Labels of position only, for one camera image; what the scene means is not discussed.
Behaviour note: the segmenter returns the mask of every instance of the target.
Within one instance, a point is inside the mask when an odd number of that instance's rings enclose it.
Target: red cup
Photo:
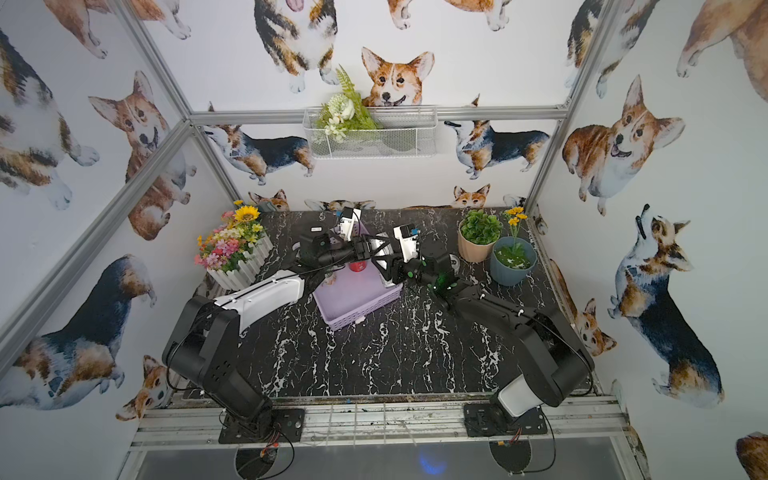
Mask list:
[[[362,262],[352,262],[349,264],[349,269],[353,272],[362,272],[366,269],[366,262],[365,260]]]

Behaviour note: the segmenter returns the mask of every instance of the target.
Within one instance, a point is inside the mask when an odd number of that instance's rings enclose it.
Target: purple basket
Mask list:
[[[368,233],[362,226],[363,233]],[[371,260],[366,269],[353,272],[349,265],[336,271],[333,285],[322,284],[313,293],[323,321],[334,332],[400,297],[402,283],[386,288]]]

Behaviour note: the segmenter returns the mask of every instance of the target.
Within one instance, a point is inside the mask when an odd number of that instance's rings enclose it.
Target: metal wall basket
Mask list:
[[[369,108],[382,130],[348,130],[338,142],[317,127],[320,107],[304,112],[304,132],[313,157],[324,158],[415,158],[435,154],[437,107]]]

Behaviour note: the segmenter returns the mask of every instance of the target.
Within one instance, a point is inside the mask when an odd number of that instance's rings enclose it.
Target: yellow flower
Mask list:
[[[245,207],[240,207],[237,209],[235,212],[235,221],[250,222],[251,220],[259,218],[259,215],[261,215],[259,209],[256,207],[251,207],[250,205],[246,205]]]

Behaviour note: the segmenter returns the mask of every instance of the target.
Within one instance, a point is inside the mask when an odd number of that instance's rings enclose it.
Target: black marble table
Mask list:
[[[487,209],[498,213],[500,209]],[[423,244],[458,255],[461,210],[364,210],[370,233],[413,223]],[[331,213],[290,212],[262,216],[275,249],[258,280],[280,268],[302,225],[332,227]],[[521,229],[520,236],[528,239]],[[514,287],[491,280],[488,260],[461,262],[459,275],[503,299],[526,306],[556,303],[539,264]],[[242,335],[238,370],[270,397],[491,392],[517,375],[515,354],[484,327],[446,316],[426,288],[406,283],[401,298],[370,313],[363,323],[333,333],[312,295],[256,321]]]

